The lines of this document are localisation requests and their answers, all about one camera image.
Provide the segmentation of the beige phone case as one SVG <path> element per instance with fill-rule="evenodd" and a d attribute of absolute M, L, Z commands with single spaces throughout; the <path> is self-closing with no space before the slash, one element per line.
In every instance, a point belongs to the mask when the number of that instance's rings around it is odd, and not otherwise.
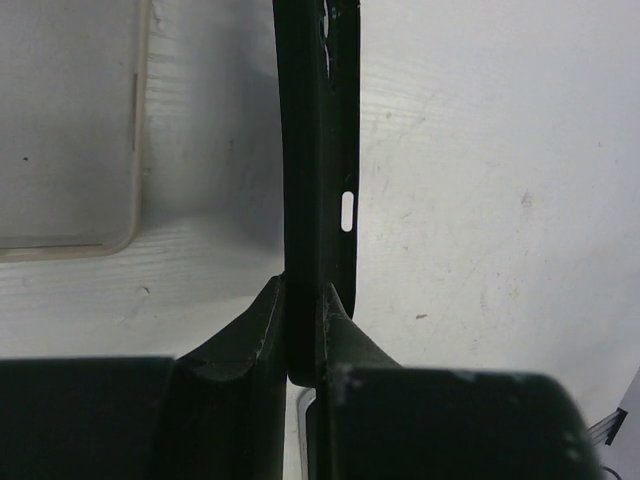
<path fill-rule="evenodd" d="M 141 216 L 151 5 L 1 5 L 1 258 L 116 253 Z"/>

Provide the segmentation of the black phone case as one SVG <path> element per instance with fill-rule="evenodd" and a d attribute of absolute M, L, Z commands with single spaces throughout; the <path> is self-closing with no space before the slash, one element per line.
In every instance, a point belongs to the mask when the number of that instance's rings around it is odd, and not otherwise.
<path fill-rule="evenodd" d="M 342 197 L 359 190 L 361 18 L 357 1 L 273 4 L 284 180 L 285 338 L 290 380 L 315 383 L 315 311 L 327 284 L 356 298 L 357 230 Z"/>

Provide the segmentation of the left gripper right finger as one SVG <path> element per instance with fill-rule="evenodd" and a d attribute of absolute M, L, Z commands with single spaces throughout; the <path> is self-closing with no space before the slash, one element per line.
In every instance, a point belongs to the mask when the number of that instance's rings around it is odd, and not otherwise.
<path fill-rule="evenodd" d="M 327 286 L 316 313 L 313 479 L 599 479 L 582 416 L 529 372 L 404 367 Z"/>

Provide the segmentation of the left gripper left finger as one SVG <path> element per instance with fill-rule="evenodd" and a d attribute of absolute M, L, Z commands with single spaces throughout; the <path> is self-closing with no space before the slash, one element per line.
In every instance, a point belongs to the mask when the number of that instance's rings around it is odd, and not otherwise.
<path fill-rule="evenodd" d="M 1 364 L 5 479 L 278 479 L 285 284 L 180 358 Z"/>

